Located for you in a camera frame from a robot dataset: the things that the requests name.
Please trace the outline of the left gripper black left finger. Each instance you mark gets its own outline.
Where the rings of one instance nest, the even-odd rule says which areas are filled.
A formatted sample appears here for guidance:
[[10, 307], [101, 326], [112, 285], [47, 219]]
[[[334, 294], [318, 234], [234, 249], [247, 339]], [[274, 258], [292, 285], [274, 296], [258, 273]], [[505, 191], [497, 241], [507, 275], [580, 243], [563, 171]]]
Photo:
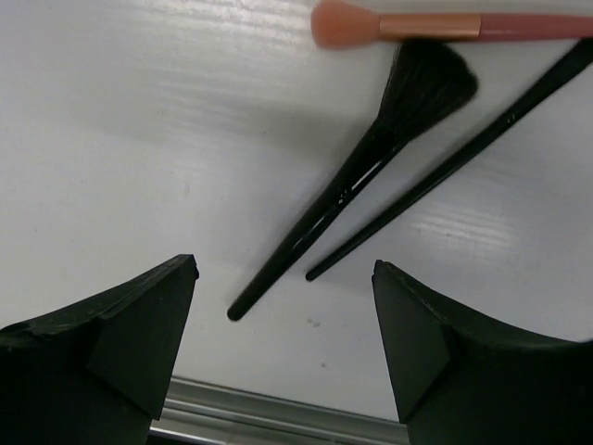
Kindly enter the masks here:
[[161, 416], [199, 273], [177, 255], [1, 330], [4, 444], [144, 444]]

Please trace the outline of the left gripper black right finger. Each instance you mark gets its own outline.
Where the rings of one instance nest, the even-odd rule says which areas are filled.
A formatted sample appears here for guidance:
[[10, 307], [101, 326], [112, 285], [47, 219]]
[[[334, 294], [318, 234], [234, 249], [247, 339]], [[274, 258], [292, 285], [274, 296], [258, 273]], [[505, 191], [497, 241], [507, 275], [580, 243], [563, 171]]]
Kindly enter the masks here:
[[592, 345], [448, 298], [386, 261], [372, 275], [399, 421], [413, 444], [588, 444]]

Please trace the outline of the black fan makeup brush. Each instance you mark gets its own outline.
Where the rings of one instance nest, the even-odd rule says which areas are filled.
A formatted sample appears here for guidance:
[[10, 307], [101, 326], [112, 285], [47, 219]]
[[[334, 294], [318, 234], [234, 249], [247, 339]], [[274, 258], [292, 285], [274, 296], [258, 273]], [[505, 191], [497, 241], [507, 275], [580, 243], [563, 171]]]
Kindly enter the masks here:
[[228, 318], [242, 319], [407, 144], [464, 107], [477, 90], [470, 65], [447, 44], [427, 39], [401, 44], [370, 128], [231, 304]]

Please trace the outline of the thin black makeup brush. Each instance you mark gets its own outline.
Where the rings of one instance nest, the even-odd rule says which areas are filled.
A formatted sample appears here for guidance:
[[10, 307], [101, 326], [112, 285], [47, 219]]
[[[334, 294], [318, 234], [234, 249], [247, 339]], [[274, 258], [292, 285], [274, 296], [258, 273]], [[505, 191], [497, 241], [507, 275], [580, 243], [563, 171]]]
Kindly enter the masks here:
[[585, 38], [576, 43], [566, 54], [546, 70], [532, 86], [481, 132], [476, 134], [441, 164], [437, 165], [420, 182], [389, 204], [378, 215], [374, 216], [360, 228], [358, 232], [306, 272], [306, 280], [312, 282], [335, 266], [349, 253], [485, 151], [512, 126], [517, 124], [537, 106], [591, 65], [592, 40]]

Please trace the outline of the salmon makeup spatula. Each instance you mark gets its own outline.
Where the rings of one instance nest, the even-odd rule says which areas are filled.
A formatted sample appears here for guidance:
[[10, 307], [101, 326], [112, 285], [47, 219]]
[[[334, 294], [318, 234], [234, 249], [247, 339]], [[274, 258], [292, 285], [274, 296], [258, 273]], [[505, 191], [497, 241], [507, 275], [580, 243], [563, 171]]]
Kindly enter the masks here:
[[314, 43], [344, 49], [428, 38], [448, 42], [526, 42], [592, 36], [590, 16], [505, 13], [378, 13], [343, 1], [321, 1], [310, 14]]

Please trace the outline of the aluminium rail frame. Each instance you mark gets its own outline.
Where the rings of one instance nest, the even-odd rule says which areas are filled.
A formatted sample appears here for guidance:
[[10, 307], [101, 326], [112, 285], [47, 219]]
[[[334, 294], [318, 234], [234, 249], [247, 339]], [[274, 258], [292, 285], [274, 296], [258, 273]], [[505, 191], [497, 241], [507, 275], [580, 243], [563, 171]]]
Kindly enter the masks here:
[[174, 377], [150, 444], [407, 444], [406, 427]]

